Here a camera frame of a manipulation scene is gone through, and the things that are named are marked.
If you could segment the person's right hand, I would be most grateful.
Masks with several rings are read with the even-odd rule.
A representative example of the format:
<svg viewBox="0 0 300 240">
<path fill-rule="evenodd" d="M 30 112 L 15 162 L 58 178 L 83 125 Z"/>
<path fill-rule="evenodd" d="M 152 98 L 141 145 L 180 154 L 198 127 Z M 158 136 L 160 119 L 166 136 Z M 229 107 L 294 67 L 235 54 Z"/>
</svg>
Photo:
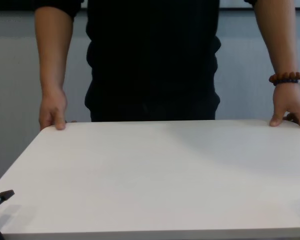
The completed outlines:
<svg viewBox="0 0 300 240">
<path fill-rule="evenodd" d="M 66 128 L 67 98 L 62 89 L 56 88 L 42 93 L 39 109 L 40 130 L 54 126 L 57 130 Z"/>
</svg>

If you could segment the person's left hand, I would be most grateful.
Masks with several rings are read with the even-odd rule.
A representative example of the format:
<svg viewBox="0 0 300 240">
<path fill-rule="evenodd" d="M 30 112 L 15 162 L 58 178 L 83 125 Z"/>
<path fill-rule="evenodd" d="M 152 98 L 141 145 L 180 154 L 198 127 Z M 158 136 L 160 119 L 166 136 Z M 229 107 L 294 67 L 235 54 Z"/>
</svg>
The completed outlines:
<svg viewBox="0 0 300 240">
<path fill-rule="evenodd" d="M 273 107 L 271 127 L 279 126 L 283 120 L 300 126 L 300 86 L 296 83 L 278 84 L 273 92 Z"/>
</svg>

